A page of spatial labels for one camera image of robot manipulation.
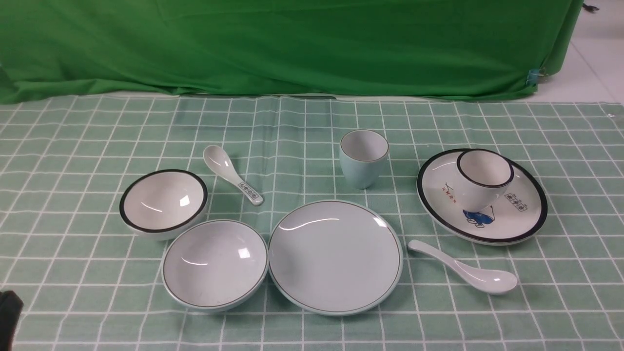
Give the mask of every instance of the green backdrop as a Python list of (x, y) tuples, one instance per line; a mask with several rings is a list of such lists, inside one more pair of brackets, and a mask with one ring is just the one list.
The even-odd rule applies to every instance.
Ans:
[(0, 103), (116, 90), (513, 99), (582, 0), (0, 0)]

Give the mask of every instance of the blue clip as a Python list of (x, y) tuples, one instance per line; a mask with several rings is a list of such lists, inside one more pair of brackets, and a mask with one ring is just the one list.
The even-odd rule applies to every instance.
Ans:
[(539, 78), (540, 78), (540, 69), (532, 69), (529, 71), (525, 85), (534, 87), (537, 85), (537, 81), (539, 80)]

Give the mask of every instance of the plate rim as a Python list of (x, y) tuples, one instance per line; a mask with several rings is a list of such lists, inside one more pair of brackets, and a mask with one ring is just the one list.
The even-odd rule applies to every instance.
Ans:
[(476, 236), (474, 234), (470, 234), (468, 232), (464, 232), (463, 230), (451, 225), (450, 223), (448, 223), (446, 220), (444, 220), (436, 211), (433, 210), (433, 208), (431, 207), (431, 205), (429, 204), (429, 201), (427, 201), (427, 198), (424, 194), (423, 188), (422, 188), (422, 177), (425, 173), (425, 171), (427, 171), (427, 169), (429, 168), (429, 165), (431, 165), (435, 160), (439, 159), (440, 157), (447, 155), (447, 154), (452, 154), (455, 152), (464, 152), (467, 150), (472, 150), (470, 148), (459, 148), (459, 149), (451, 149), (451, 150), (446, 150), (446, 151), (442, 151), (439, 152), (438, 154), (432, 156), (431, 158), (429, 158), (422, 166), (421, 169), (418, 172), (418, 177), (416, 178), (416, 190), (418, 192), (418, 197), (421, 200), (421, 203), (423, 204), (423, 206), (425, 207), (425, 209), (427, 210), (427, 212), (429, 213), (429, 215), (431, 215), (433, 218), (435, 218), (439, 223), (441, 223), (446, 229), (453, 231), (453, 233), (461, 235), (463, 237), (467, 237), (470, 238), (472, 240), (477, 240), (477, 241), (481, 241), (481, 242), (485, 242), (485, 243), (491, 243), (491, 244), (514, 244), (516, 242), (522, 241), (527, 239), (528, 237), (530, 237), (531, 235), (534, 235), (535, 233), (537, 233), (538, 230), (540, 230), (542, 228), (542, 226), (544, 225), (544, 223), (546, 222), (546, 217), (548, 216), (548, 203), (546, 201), (546, 194), (544, 192), (544, 189), (542, 188), (542, 186), (537, 182), (537, 180), (535, 180), (535, 178), (533, 177), (533, 175), (531, 173), (529, 173), (526, 169), (524, 169), (524, 167), (520, 166), (518, 163), (514, 162), (513, 160), (510, 160), (509, 158), (503, 156), (507, 161), (509, 161), (509, 163), (517, 168), (518, 170), (520, 170), (524, 176), (526, 176), (526, 178), (528, 178), (529, 181), (531, 181), (531, 183), (533, 184), (533, 186), (535, 187), (535, 189), (537, 190), (537, 194), (540, 198), (540, 203), (542, 206), (542, 211), (540, 212), (540, 217), (537, 219), (535, 225), (529, 229), (528, 231), (524, 232), (523, 234), (520, 234), (516, 237), (513, 238), (508, 238), (508, 239), (491, 239), (491, 238), (484, 238), (484, 237), (479, 237)]
[[(348, 310), (348, 311), (336, 312), (336, 311), (320, 310), (320, 309), (316, 309), (314, 307), (305, 305), (304, 303), (296, 300), (289, 293), (287, 293), (286, 290), (284, 290), (284, 288), (277, 281), (277, 279), (275, 279), (275, 276), (273, 275), (273, 269), (271, 268), (271, 243), (273, 242), (273, 235), (275, 234), (275, 230), (277, 228), (279, 228), (280, 224), (290, 214), (292, 214), (295, 211), (297, 211), (297, 210), (299, 210), (301, 208), (304, 208), (304, 207), (306, 207), (308, 205), (318, 204), (320, 202), (340, 202), (340, 203), (343, 203), (343, 204), (348, 204), (348, 205), (353, 205), (353, 206), (359, 207), (360, 209), (363, 209), (363, 210), (365, 210), (365, 211), (375, 215), (376, 217), (380, 218), (381, 220), (383, 220), (384, 223), (386, 223), (386, 226), (387, 226), (388, 230), (390, 231), (390, 233), (394, 237), (394, 241), (396, 243), (397, 251), (399, 252), (399, 267), (397, 269), (396, 276), (394, 277), (394, 281), (392, 282), (392, 285), (387, 289), (387, 291), (385, 291), (385, 293), (383, 293), (382, 296), (378, 297), (374, 302), (371, 302), (370, 304), (367, 304), (365, 306), (359, 307), (357, 309), (352, 309), (352, 310)], [(280, 219), (280, 221), (275, 225), (275, 227), (271, 231), (271, 237), (269, 238), (269, 243), (267, 245), (267, 250), (268, 250), (268, 253), (269, 253), (268, 273), (271, 276), (271, 280), (275, 284), (275, 287), (280, 291), (280, 293), (284, 297), (286, 297), (290, 302), (292, 302), (293, 304), (301, 307), (304, 310), (307, 310), (307, 311), (310, 311), (310, 312), (314, 312), (314, 313), (320, 314), (320, 315), (327, 315), (327, 316), (333, 316), (333, 317), (348, 316), (348, 315), (358, 314), (358, 313), (367, 311), (367, 310), (369, 310), (369, 309), (379, 305), (381, 302), (383, 302), (383, 300), (385, 300), (388, 296), (390, 296), (390, 294), (392, 294), (392, 292), (397, 287), (397, 285), (398, 285), (398, 283), (399, 283), (399, 281), (401, 279), (401, 275), (402, 275), (402, 272), (403, 272), (403, 260), (405, 259), (405, 255), (403, 253), (403, 245), (401, 243), (401, 240), (400, 240), (399, 236), (396, 234), (396, 232), (394, 231), (394, 229), (392, 228), (392, 226), (390, 225), (390, 223), (388, 223), (388, 221), (384, 217), (379, 215), (377, 212), (369, 209), (368, 207), (362, 206), (362, 205), (357, 204), (355, 202), (346, 201), (346, 200), (338, 200), (338, 199), (319, 200), (319, 201), (310, 202), (308, 204), (303, 204), (303, 205), (295, 208), (294, 210), (290, 211), (289, 213), (287, 213), (282, 219)]]

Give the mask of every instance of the light blue cup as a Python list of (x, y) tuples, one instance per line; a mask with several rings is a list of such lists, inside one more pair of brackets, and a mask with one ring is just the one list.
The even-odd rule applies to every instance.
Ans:
[(351, 187), (366, 189), (383, 172), (388, 159), (388, 141), (377, 132), (356, 129), (340, 140), (340, 167)]

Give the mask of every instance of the green checkered tablecloth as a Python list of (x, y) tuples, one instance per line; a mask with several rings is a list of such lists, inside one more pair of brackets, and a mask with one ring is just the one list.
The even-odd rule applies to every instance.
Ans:
[[(341, 177), (337, 146), (355, 128), (390, 141), (390, 167), (366, 191)], [(624, 107), (258, 99), (61, 97), (0, 106), (0, 290), (25, 301), (18, 351), (606, 351), (624, 339)], [(202, 160), (233, 157), (265, 196), (253, 207)], [(416, 194), (440, 151), (484, 147), (531, 172), (550, 213), (511, 247), (471, 244), (434, 225)], [(488, 296), (410, 253), (396, 290), (346, 318), (303, 312), (269, 279), (224, 314), (186, 310), (158, 274), (166, 242), (133, 236), (124, 189), (156, 169), (188, 169), (210, 191), (208, 219), (267, 238), (295, 207), (367, 205), (401, 240), (516, 273)]]

